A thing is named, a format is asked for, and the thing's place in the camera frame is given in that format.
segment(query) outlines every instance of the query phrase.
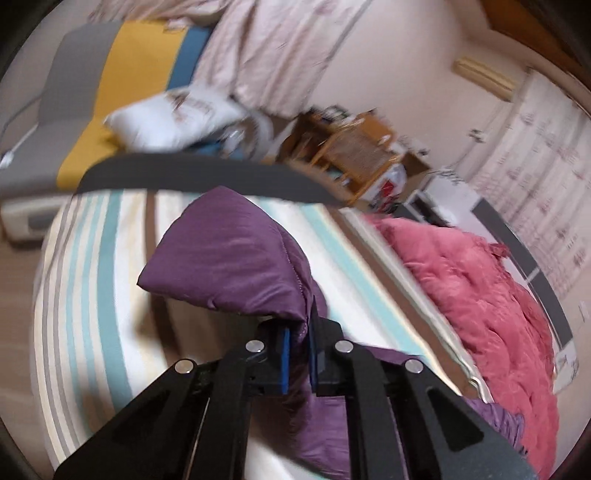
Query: metal screw head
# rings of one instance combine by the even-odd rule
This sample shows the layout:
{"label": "metal screw head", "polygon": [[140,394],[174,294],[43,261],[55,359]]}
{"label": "metal screw head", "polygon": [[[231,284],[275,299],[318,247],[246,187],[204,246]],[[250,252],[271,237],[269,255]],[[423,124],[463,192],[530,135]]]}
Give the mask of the metal screw head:
{"label": "metal screw head", "polygon": [[420,360],[411,358],[404,362],[404,368],[406,368],[412,374],[419,374],[423,371],[424,365]]}
{"label": "metal screw head", "polygon": [[191,360],[179,360],[175,364],[174,369],[179,374],[191,373],[191,370],[193,370],[193,362]]}
{"label": "metal screw head", "polygon": [[250,353],[260,353],[265,349],[265,344],[260,340],[251,340],[246,344],[246,350]]}
{"label": "metal screw head", "polygon": [[335,350],[340,353],[351,353],[353,351],[353,344],[348,340],[339,340],[335,343]]}

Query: plastic bag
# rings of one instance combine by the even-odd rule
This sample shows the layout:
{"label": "plastic bag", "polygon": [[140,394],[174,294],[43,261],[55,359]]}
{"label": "plastic bag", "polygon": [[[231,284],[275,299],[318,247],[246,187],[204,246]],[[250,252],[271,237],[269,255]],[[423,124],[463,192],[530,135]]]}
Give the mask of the plastic bag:
{"label": "plastic bag", "polygon": [[370,188],[370,190],[377,190],[377,192],[374,193],[372,200],[369,202],[369,207],[374,212],[386,213],[389,211],[404,190],[406,182],[407,173],[404,166],[400,163],[394,165]]}

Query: white curtain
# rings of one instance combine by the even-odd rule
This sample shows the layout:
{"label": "white curtain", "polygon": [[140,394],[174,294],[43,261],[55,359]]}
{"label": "white curtain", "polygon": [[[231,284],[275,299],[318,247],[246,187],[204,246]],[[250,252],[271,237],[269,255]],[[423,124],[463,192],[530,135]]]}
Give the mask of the white curtain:
{"label": "white curtain", "polygon": [[532,72],[517,114],[471,185],[530,249],[559,297],[589,260],[591,120]]}

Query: yellow cushion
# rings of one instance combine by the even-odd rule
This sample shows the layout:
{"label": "yellow cushion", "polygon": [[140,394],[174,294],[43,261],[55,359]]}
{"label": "yellow cushion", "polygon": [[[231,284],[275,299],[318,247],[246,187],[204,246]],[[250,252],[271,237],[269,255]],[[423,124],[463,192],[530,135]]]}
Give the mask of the yellow cushion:
{"label": "yellow cushion", "polygon": [[122,24],[103,68],[93,119],[58,172],[60,190],[75,190],[86,170],[118,151],[103,120],[120,107],[166,90],[186,32],[166,31],[161,22]]}

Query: white pillow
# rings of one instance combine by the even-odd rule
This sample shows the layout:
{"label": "white pillow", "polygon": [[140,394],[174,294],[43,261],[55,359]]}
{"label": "white pillow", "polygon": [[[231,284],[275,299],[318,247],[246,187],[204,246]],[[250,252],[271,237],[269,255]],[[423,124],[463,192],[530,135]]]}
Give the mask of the white pillow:
{"label": "white pillow", "polygon": [[105,125],[128,151],[175,152],[244,118],[246,112],[221,93],[189,85],[124,106]]}

